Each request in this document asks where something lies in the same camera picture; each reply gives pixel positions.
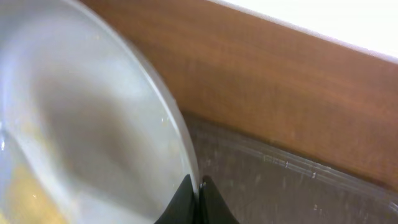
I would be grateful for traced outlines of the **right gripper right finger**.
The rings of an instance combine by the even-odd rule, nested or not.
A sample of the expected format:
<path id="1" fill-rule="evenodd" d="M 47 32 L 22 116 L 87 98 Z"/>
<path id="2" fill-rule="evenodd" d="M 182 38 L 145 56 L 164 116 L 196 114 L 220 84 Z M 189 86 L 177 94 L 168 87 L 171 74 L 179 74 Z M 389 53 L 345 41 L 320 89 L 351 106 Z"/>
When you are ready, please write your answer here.
<path id="1" fill-rule="evenodd" d="M 200 218 L 203 224 L 239 224 L 229 210 L 210 176 L 202 178 L 199 193 Z"/>

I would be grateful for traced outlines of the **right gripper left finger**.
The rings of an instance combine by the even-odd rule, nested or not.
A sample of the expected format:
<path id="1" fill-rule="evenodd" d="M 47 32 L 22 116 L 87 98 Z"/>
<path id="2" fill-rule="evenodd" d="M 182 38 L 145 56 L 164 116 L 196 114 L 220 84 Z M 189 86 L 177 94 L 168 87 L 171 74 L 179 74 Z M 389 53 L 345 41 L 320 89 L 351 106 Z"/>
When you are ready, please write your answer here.
<path id="1" fill-rule="evenodd" d="M 196 200 L 192 180 L 186 175 L 155 224 L 193 224 Z"/>

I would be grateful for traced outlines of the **pale grey plate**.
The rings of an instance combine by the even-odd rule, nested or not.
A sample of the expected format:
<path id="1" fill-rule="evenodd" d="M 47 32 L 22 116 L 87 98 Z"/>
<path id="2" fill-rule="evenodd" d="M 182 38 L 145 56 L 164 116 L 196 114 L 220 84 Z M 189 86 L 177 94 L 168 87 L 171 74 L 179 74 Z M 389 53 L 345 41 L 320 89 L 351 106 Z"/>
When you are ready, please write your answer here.
<path id="1" fill-rule="evenodd" d="M 155 223 L 198 166 L 140 51 L 78 1 L 1 2 L 1 222 Z"/>

